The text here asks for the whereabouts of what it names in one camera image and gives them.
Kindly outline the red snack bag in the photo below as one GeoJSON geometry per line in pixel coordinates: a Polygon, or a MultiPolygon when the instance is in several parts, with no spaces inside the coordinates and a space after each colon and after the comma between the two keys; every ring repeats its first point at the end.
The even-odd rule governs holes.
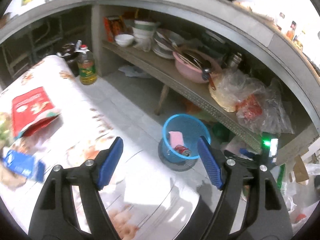
{"type": "Polygon", "coordinates": [[[15,139],[29,137],[47,127],[60,115],[43,87],[12,100],[12,129],[15,139]]]}

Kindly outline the pink sponge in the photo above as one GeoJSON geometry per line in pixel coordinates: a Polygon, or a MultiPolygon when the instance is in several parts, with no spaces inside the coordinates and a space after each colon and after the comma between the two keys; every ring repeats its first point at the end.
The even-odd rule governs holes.
{"type": "Polygon", "coordinates": [[[170,131],[169,132],[169,142],[170,146],[175,149],[177,146],[183,146],[183,134],[179,131],[170,131]]]}

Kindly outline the brown paper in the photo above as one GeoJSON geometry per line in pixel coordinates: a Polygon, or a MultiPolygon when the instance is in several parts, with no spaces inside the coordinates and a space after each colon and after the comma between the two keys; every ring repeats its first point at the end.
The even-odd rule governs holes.
{"type": "Polygon", "coordinates": [[[2,164],[0,167],[0,178],[1,183],[6,185],[11,190],[16,190],[17,188],[23,186],[27,181],[25,177],[11,172],[2,164]]]}

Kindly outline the blue plastic trash basket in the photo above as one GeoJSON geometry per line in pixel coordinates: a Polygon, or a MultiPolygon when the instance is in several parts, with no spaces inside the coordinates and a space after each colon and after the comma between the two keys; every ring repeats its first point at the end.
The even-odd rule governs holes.
{"type": "Polygon", "coordinates": [[[161,151],[165,159],[171,163],[199,159],[197,141],[200,137],[205,137],[208,142],[211,142],[208,128],[202,121],[188,114],[175,114],[163,125],[161,151]],[[179,131],[183,134],[184,146],[191,150],[189,157],[180,155],[170,146],[170,131],[179,131]]]}

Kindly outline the blue white box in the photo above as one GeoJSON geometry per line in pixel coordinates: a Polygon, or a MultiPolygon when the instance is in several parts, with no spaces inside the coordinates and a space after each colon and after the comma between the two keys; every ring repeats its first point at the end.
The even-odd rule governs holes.
{"type": "Polygon", "coordinates": [[[8,150],[2,158],[11,172],[36,182],[44,182],[45,164],[33,155],[8,150]]]}

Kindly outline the green label plastic bottle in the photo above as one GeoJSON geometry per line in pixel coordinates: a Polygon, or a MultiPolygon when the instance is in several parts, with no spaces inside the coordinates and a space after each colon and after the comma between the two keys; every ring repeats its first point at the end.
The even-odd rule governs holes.
{"type": "Polygon", "coordinates": [[[9,147],[13,142],[11,116],[8,113],[1,112],[1,143],[9,147]]]}

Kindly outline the floral tablecloth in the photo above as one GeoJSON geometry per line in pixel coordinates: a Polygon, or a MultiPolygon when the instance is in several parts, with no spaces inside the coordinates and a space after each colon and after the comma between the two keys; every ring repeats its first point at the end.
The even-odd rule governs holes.
{"type": "Polygon", "coordinates": [[[1,112],[11,116],[12,100],[38,87],[60,115],[33,135],[2,147],[1,164],[8,150],[33,155],[46,166],[44,182],[27,179],[16,190],[1,183],[1,211],[10,223],[1,239],[31,239],[33,210],[53,167],[78,167],[108,149],[116,137],[123,140],[123,153],[99,194],[119,239],[192,239],[189,220],[199,195],[115,128],[83,94],[63,59],[46,57],[2,90],[1,112]]]}

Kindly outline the clear plastic bags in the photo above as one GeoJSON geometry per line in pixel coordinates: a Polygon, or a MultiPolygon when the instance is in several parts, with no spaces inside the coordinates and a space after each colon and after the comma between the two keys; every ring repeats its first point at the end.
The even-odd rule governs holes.
{"type": "Polygon", "coordinates": [[[235,113],[240,126],[255,134],[294,134],[288,110],[281,98],[282,87],[276,78],[266,86],[240,70],[224,69],[212,75],[210,96],[228,113],[235,113]]]}

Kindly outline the cooking oil bottle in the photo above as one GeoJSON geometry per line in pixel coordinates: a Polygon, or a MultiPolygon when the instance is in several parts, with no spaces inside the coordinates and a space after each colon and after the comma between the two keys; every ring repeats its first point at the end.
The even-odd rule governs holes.
{"type": "Polygon", "coordinates": [[[80,82],[83,85],[92,85],[95,83],[97,80],[95,58],[85,44],[80,46],[76,60],[79,68],[80,82]]]}

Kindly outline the dark soy sauce bottle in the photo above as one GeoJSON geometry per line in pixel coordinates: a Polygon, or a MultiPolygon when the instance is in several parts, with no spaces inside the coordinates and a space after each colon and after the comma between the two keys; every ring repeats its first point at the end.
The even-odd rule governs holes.
{"type": "Polygon", "coordinates": [[[79,67],[77,63],[78,58],[78,50],[82,45],[82,41],[78,40],[76,43],[67,43],[61,47],[61,49],[57,52],[57,56],[64,59],[67,63],[69,69],[73,73],[74,76],[79,75],[79,67]]]}

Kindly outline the pink plastic basin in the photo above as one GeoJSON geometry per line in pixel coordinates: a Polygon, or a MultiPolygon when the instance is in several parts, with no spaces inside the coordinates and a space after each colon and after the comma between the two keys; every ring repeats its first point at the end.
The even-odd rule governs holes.
{"type": "MultiPolygon", "coordinates": [[[[192,49],[192,51],[199,53],[204,59],[210,62],[214,74],[219,74],[222,72],[220,65],[215,59],[196,49],[192,49]]],[[[173,52],[173,56],[175,58],[175,67],[183,77],[194,83],[208,83],[208,80],[205,81],[202,78],[202,71],[200,69],[195,68],[188,63],[185,63],[175,51],[173,52]]]]}

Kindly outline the white bowl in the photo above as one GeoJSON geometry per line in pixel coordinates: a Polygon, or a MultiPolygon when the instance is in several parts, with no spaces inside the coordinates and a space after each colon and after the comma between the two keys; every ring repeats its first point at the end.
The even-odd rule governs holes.
{"type": "Polygon", "coordinates": [[[133,43],[134,36],[130,34],[119,34],[114,39],[120,47],[128,47],[133,43]]]}

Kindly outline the stack of plates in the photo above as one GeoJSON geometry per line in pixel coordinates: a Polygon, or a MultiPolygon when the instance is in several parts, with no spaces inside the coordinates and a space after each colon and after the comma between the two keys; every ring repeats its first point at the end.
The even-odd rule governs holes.
{"type": "Polygon", "coordinates": [[[168,43],[163,38],[169,39],[171,44],[181,46],[185,44],[185,39],[179,34],[168,29],[158,28],[153,36],[152,51],[159,57],[167,60],[174,60],[173,50],[168,46],[168,43]]]}

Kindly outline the stack of bowls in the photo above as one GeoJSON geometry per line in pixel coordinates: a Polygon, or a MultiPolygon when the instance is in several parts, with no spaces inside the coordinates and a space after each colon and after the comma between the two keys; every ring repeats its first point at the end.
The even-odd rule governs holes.
{"type": "Polygon", "coordinates": [[[159,22],[134,20],[132,27],[135,40],[134,48],[144,52],[150,51],[153,36],[159,26],[159,22]]]}

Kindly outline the concrete counter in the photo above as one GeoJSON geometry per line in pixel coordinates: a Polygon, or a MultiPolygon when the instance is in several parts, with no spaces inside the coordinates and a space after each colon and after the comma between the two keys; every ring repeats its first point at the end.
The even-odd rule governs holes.
{"type": "Polygon", "coordinates": [[[291,89],[319,128],[319,77],[308,59],[275,27],[227,0],[53,0],[10,20],[1,41],[49,15],[86,4],[143,8],[201,25],[241,46],[291,89]]]}

